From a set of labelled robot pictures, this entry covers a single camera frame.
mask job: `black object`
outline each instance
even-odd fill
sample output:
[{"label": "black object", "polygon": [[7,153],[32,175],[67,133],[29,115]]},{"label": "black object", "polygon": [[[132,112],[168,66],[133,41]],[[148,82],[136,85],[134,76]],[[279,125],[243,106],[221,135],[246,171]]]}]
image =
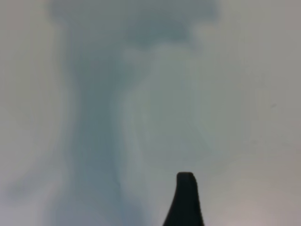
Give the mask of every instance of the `black object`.
[{"label": "black object", "polygon": [[179,172],[174,199],[163,226],[205,226],[193,173]]}]

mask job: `light gray surface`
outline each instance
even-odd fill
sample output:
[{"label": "light gray surface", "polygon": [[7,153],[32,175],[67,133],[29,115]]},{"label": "light gray surface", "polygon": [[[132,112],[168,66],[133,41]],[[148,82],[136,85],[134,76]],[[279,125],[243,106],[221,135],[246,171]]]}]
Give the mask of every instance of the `light gray surface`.
[{"label": "light gray surface", "polygon": [[[70,109],[76,109],[77,100],[71,81],[62,80],[66,71],[58,65],[60,60],[53,60],[64,51],[59,45],[64,28],[49,20],[44,2],[3,0],[0,4],[3,191],[40,157],[50,159],[62,131],[73,130],[76,115]],[[129,197],[142,203],[150,225],[163,222],[180,170],[195,172],[208,225],[300,223],[300,7],[295,1],[226,0],[219,5],[219,21],[196,27],[195,42],[200,34],[203,45],[199,55],[177,44],[127,52],[139,65],[136,73],[149,74],[124,100],[128,167],[122,184]],[[150,65],[139,63],[144,59]],[[176,75],[172,87],[171,74]],[[188,92],[175,91],[183,84],[191,86],[194,111],[180,107],[190,98]],[[181,105],[171,103],[177,95],[186,95]],[[182,121],[174,123],[170,113]],[[174,147],[172,142],[164,144],[164,135],[185,137],[180,129],[189,131],[193,128],[189,123],[195,124],[194,131],[200,132],[212,152],[203,161],[173,164],[162,152]],[[171,153],[173,160],[183,157]],[[48,206],[67,179],[63,166],[49,168],[56,170],[48,174],[46,186],[20,205],[1,201],[1,225],[45,225]]]}]

